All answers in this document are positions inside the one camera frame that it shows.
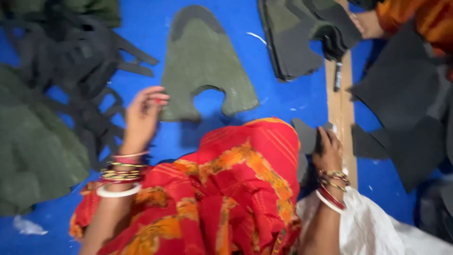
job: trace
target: orange floral pattern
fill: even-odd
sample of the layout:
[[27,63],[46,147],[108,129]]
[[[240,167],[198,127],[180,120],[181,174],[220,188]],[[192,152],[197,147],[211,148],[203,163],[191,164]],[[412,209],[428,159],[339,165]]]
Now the orange floral pattern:
[[[299,140],[277,118],[206,134],[200,148],[146,171],[130,226],[99,254],[284,254],[296,240]],[[100,198],[97,184],[70,222],[83,236]]]

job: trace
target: hand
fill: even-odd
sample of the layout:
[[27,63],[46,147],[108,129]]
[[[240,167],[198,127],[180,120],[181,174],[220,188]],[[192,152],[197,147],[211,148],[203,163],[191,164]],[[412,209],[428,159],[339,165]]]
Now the hand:
[[318,127],[323,145],[322,155],[313,153],[313,164],[318,174],[322,172],[342,171],[343,145],[331,130]]
[[141,90],[126,111],[126,131],[121,154],[138,153],[144,150],[156,132],[159,112],[167,105],[170,96],[163,94],[161,86]]

